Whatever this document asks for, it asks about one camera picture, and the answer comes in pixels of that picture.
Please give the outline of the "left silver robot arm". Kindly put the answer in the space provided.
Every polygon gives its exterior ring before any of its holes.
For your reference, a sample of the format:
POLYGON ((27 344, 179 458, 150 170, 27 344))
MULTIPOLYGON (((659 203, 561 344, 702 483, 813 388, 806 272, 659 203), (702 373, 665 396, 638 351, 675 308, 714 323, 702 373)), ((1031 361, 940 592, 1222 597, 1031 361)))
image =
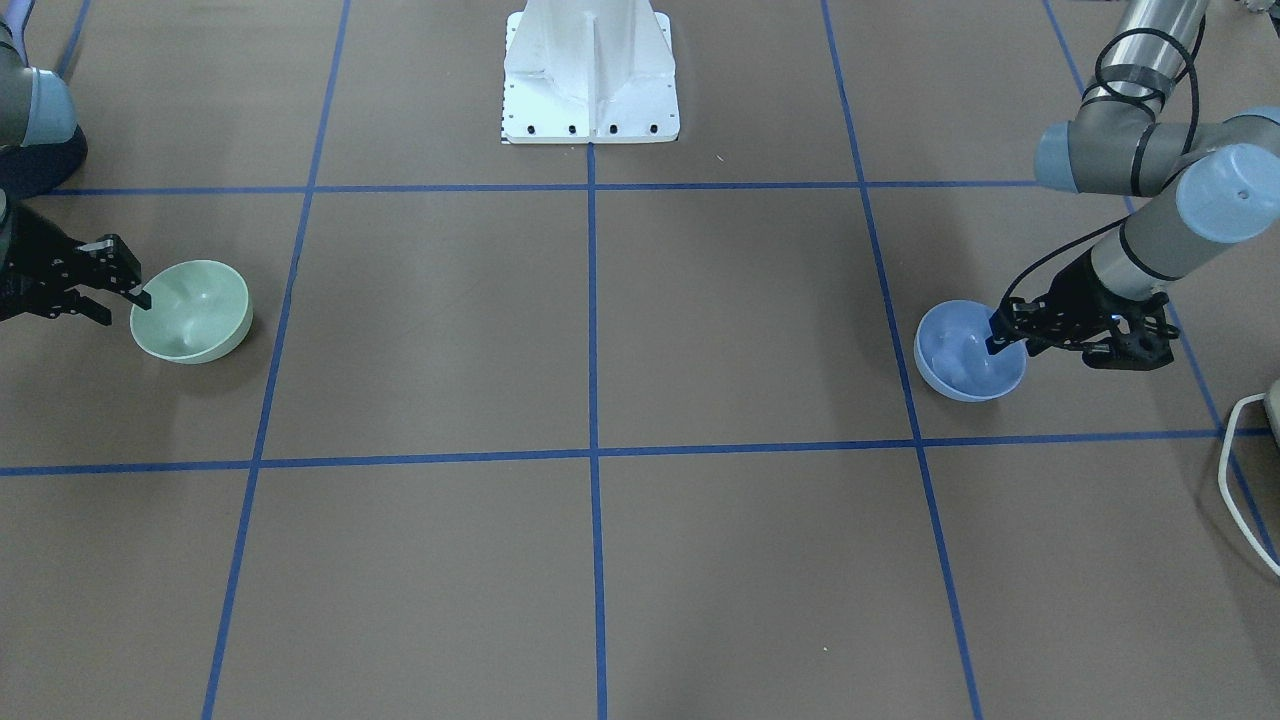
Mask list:
POLYGON ((1039 184, 1140 199, 1133 214, 1080 238, 1083 252, 1034 299, 1006 290, 987 352, 1073 352, 1093 369, 1148 372, 1172 360, 1180 331, 1169 288, 1277 223, 1277 109, 1203 123, 1162 122, 1179 86, 1201 100, 1196 56, 1203 1, 1132 1, 1094 60, 1074 119, 1036 152, 1039 184))

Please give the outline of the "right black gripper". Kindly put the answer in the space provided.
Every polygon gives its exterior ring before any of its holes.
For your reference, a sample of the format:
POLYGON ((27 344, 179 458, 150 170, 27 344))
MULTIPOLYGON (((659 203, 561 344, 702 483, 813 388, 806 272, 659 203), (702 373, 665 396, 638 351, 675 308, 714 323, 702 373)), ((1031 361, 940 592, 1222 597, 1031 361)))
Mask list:
POLYGON ((111 310, 81 293, 82 287, 119 295, 141 310, 154 305, 141 263, 120 236, 82 242, 33 209, 9 205, 3 214, 1 319, 81 315, 110 327, 111 310))

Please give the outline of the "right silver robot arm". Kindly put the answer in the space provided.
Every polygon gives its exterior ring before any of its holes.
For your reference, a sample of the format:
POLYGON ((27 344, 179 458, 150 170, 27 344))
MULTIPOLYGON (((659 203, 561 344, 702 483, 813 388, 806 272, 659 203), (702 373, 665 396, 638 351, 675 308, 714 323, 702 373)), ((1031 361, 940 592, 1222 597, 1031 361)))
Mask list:
POLYGON ((86 316, 110 325, 111 311, 81 287, 120 295, 148 310, 141 264, 116 234, 82 242, 27 205, 68 181, 87 158, 67 82, 29 63, 32 1, 9 1, 1 26, 1 319, 23 314, 86 316))

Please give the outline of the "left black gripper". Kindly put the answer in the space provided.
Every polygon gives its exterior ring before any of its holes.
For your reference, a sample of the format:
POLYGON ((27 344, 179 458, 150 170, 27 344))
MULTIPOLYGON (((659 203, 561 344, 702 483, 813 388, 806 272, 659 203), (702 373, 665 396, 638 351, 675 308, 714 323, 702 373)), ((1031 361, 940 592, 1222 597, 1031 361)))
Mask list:
POLYGON ((1004 313, 989 316, 986 351, 997 356, 1023 341, 1029 354, 1047 348, 1082 352, 1084 343, 1097 340, 1101 332, 1100 301, 1111 293, 1103 286, 1093 264, 1093 251, 1084 251, 1061 269, 1043 295, 1027 300, 1015 295, 1018 286, 1050 258, 1042 258, 1015 277, 1004 293, 1004 313))

